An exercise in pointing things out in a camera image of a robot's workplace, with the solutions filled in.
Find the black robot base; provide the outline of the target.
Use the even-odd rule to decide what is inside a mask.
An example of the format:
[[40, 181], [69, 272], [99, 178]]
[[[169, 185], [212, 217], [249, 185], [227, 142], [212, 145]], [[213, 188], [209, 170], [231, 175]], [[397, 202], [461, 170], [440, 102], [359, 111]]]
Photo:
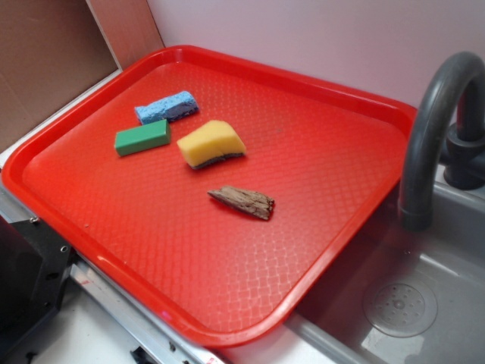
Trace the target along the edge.
[[1, 359], [60, 311], [73, 254], [44, 222], [1, 220]]

